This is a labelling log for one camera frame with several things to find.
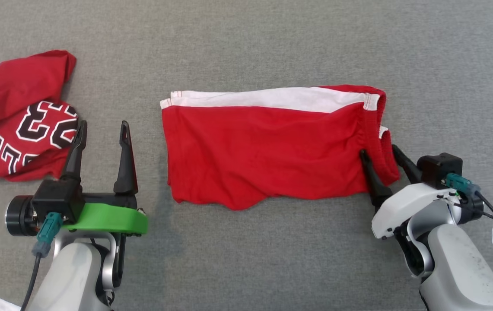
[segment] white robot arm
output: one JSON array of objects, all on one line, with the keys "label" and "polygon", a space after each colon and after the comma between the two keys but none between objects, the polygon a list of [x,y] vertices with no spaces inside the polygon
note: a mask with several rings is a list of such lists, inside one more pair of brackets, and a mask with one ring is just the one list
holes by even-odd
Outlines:
[{"label": "white robot arm", "polygon": [[[397,146],[393,151],[412,183],[396,194],[381,183],[367,153],[360,153],[376,209],[375,237],[394,237],[400,244],[412,277],[421,279],[420,294],[429,311],[493,311],[493,272],[458,226],[487,215],[478,191],[475,196],[452,188],[458,184],[450,177],[461,178],[462,160],[442,153],[415,165]],[[460,188],[466,187],[478,189],[474,184]]]}]

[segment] red jersey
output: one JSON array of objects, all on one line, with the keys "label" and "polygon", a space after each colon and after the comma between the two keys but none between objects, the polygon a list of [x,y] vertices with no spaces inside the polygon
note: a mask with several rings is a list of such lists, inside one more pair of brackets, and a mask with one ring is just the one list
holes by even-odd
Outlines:
[{"label": "red jersey", "polygon": [[60,100],[75,67],[67,51],[0,63],[0,178],[59,177],[78,115]]}]

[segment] teal connector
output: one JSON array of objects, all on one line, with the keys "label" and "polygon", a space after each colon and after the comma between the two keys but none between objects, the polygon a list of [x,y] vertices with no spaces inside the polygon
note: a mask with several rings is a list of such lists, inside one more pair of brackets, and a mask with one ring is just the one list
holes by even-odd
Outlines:
[{"label": "teal connector", "polygon": [[54,237],[60,232],[63,224],[62,215],[59,213],[48,213],[45,222],[37,234],[37,242],[33,246],[31,252],[34,256],[45,258],[51,251],[51,244]]},{"label": "teal connector", "polygon": [[456,189],[459,192],[465,193],[471,197],[475,196],[476,191],[480,191],[479,185],[472,183],[469,179],[460,175],[450,173],[446,175],[444,179],[444,185],[452,189]]}]

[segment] jersey number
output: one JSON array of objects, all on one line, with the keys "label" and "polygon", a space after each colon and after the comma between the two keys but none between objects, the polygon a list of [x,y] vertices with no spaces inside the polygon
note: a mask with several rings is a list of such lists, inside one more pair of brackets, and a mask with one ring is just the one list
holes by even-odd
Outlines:
[{"label": "jersey number", "polygon": [[[61,111],[62,107],[62,105],[47,101],[41,101],[27,107],[27,113],[20,122],[18,130],[16,130],[18,138],[31,142],[38,142],[46,138],[51,127],[41,124],[41,122],[47,116],[48,109]],[[64,148],[72,143],[72,140],[67,134],[74,132],[77,126],[77,113],[75,109],[72,106],[67,106],[64,113],[70,118],[58,122],[51,133],[51,145],[58,149]],[[15,149],[9,143],[5,143],[5,139],[0,136],[0,158],[9,163],[9,175],[16,172],[16,165],[20,160],[22,160],[23,165],[27,165],[27,163],[37,156],[37,154],[31,153],[22,156],[19,150]]]},{"label": "jersey number", "polygon": [[[30,142],[38,142],[47,136],[51,129],[46,124],[41,124],[47,116],[48,109],[61,111],[62,105],[53,102],[41,101],[27,107],[27,113],[19,123],[16,134],[20,140],[28,140]],[[77,127],[77,113],[72,106],[67,106],[65,114],[70,116],[68,120],[58,122],[51,133],[51,145],[58,149],[68,146],[72,140],[66,135],[74,132]]]}]

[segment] gray robot arm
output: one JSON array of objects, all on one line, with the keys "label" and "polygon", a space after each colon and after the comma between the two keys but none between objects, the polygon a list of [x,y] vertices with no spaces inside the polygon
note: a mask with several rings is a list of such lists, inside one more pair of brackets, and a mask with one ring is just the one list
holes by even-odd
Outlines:
[{"label": "gray robot arm", "polygon": [[[59,181],[43,181],[35,195],[17,196],[7,207],[9,233],[37,235],[41,245],[47,245],[38,248],[41,257],[47,256],[54,238],[52,266],[27,305],[35,283],[32,277],[22,310],[110,311],[123,274],[126,237],[146,233],[147,220],[135,198],[138,185],[128,123],[121,124],[120,167],[113,193],[82,192],[80,167],[86,129],[86,122],[80,122]],[[64,226],[47,225],[45,215],[51,214]],[[78,242],[83,238],[92,243]],[[107,240],[108,248],[94,239]]]},{"label": "gray robot arm", "polygon": [[375,206],[375,237],[400,244],[430,311],[493,311],[493,272],[458,226],[479,219],[483,201],[445,185],[448,174],[461,175],[462,160],[443,153],[415,165],[397,146],[393,151],[412,183],[396,194],[381,183],[367,153],[360,153]]}]

